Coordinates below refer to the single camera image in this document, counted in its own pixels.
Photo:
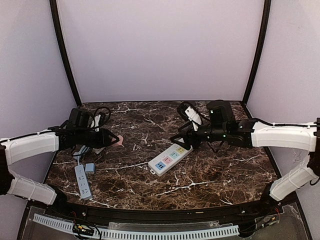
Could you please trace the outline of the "white multicolour power strip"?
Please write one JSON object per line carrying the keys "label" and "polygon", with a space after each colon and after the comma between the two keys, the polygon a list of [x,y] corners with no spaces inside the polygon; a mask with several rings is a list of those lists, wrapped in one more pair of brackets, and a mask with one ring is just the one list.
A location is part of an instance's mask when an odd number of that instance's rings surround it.
{"label": "white multicolour power strip", "polygon": [[148,162],[150,172],[161,177],[177,165],[182,159],[188,156],[192,151],[192,147],[190,150],[186,150],[178,144],[173,144]]}

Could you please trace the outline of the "pink cube socket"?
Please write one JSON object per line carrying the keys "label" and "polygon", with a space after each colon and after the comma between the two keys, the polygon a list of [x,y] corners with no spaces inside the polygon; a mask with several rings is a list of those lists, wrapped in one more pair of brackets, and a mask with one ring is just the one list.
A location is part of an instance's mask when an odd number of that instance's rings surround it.
{"label": "pink cube socket", "polygon": [[118,147],[118,146],[122,146],[123,145],[123,140],[124,138],[121,135],[117,136],[119,138],[119,141],[117,141],[116,143],[114,143],[112,146],[113,147]]}

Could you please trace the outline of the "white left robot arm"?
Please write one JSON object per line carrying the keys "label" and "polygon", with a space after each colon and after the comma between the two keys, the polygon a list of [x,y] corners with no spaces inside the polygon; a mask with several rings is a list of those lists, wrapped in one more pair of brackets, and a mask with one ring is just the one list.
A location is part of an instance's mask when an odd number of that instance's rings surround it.
{"label": "white left robot arm", "polygon": [[101,149],[122,144],[123,137],[105,129],[111,114],[98,108],[94,113],[73,108],[69,118],[60,126],[49,127],[43,131],[23,136],[2,138],[0,140],[0,193],[14,195],[28,200],[54,205],[64,193],[56,187],[34,181],[10,170],[14,163],[41,155],[73,149],[82,149],[74,157],[81,158],[90,149]]}

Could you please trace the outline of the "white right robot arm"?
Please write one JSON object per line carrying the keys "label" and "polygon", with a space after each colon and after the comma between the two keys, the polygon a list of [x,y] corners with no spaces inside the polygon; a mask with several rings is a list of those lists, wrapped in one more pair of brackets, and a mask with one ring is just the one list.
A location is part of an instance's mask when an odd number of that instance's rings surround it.
{"label": "white right robot arm", "polygon": [[259,118],[236,120],[230,102],[214,100],[206,105],[205,117],[188,101],[177,107],[177,112],[187,122],[178,129],[170,141],[189,150],[202,142],[226,142],[241,148],[280,147],[308,152],[299,165],[281,178],[268,183],[260,201],[272,205],[305,184],[320,180],[320,122],[269,123]]}

